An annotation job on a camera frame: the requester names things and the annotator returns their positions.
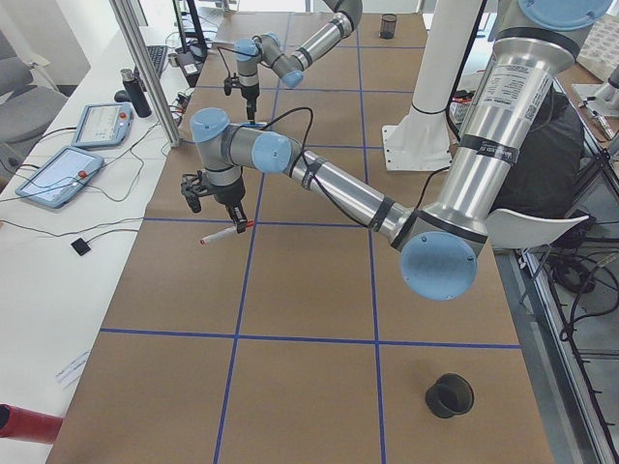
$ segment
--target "gray chair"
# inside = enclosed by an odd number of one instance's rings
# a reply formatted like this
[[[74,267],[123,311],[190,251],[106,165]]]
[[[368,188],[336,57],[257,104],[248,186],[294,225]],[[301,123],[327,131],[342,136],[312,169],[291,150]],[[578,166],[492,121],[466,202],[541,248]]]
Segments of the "gray chair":
[[[67,97],[33,85],[34,67],[24,64],[0,31],[0,177],[11,179],[62,109]]]

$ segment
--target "red cylinder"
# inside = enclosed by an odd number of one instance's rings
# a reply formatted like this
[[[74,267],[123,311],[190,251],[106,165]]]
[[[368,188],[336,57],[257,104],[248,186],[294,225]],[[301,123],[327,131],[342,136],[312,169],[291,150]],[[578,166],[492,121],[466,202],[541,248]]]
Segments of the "red cylinder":
[[[0,438],[46,443],[56,440],[62,418],[0,404]]]

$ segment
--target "tablet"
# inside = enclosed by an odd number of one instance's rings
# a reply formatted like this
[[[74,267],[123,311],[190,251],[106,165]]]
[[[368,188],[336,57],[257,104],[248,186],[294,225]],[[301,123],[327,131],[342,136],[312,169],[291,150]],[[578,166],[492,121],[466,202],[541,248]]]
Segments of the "tablet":
[[[64,147],[15,190],[15,194],[48,208],[68,203],[103,167],[103,157]]]
[[[123,143],[129,133],[132,107],[126,102],[87,104],[79,118],[72,145],[108,148]]]

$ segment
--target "blue cap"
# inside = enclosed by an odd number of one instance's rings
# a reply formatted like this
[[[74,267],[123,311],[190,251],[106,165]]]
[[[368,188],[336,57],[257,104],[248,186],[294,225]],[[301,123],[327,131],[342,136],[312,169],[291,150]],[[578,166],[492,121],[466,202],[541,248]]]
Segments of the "blue cap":
[[[281,46],[280,38],[275,32],[267,32],[265,36],[269,36],[271,39],[275,41],[278,46]]]
[[[291,158],[290,140],[276,132],[264,132],[251,147],[253,165],[262,172],[283,172]]]
[[[551,31],[582,29],[601,18],[612,0],[518,0],[522,12]]]
[[[240,39],[234,44],[234,51],[238,51],[236,54],[236,61],[249,61],[258,55],[258,47],[255,46],[255,42],[252,39]]]
[[[291,71],[281,78],[281,82],[284,83],[289,89],[294,89],[303,80],[303,71]]]
[[[219,108],[204,108],[192,116],[193,141],[206,142],[221,134],[230,124],[230,118],[225,111]]]
[[[430,300],[451,300],[466,292],[477,275],[473,248],[447,232],[426,232],[413,237],[399,259],[402,278]]]

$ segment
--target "robotic arm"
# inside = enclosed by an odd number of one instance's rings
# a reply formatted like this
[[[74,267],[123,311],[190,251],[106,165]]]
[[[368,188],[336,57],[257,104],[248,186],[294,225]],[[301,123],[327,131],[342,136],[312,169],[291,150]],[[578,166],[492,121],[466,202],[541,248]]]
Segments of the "robotic arm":
[[[233,88],[241,89],[241,95],[247,100],[248,119],[252,124],[255,124],[256,101],[260,95],[259,63],[273,69],[286,87],[295,88],[303,80],[304,70],[359,26],[362,0],[324,2],[335,13],[333,19],[289,56],[281,49],[280,39],[274,33],[241,39],[234,44],[238,75],[234,74],[223,82],[223,91],[230,95]]]
[[[401,252],[400,270],[424,297],[449,300],[477,273],[485,219],[555,75],[575,62],[610,0],[515,0],[493,49],[493,61],[471,108],[449,176],[438,199],[405,208],[284,135],[230,125],[216,108],[198,111],[192,133],[205,170],[185,179],[193,205],[214,194],[239,230],[247,222],[241,167],[285,173],[327,196],[349,216],[384,235]]]

